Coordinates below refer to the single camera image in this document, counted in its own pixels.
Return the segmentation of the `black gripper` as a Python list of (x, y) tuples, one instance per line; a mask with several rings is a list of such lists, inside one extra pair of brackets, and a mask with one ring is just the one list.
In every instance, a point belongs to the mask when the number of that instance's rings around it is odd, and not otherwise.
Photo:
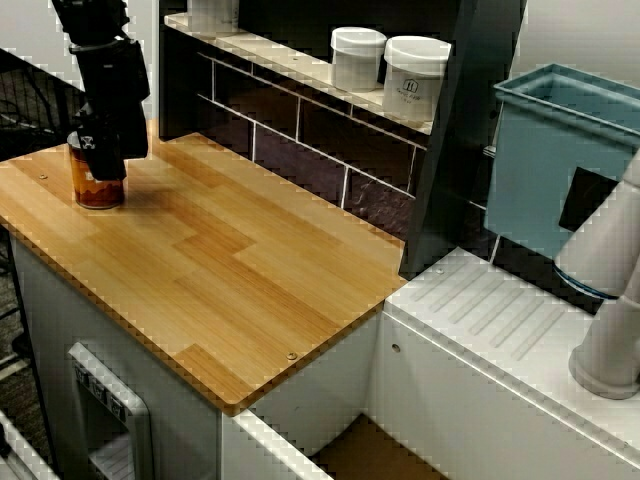
[[(150, 95), (150, 87), (141, 44), (114, 39), (102, 45), (73, 46), (72, 54), (87, 97), (77, 129), (84, 159), (94, 179), (124, 180), (123, 158), (148, 154), (142, 101)], [(109, 125), (119, 125), (119, 133)]]

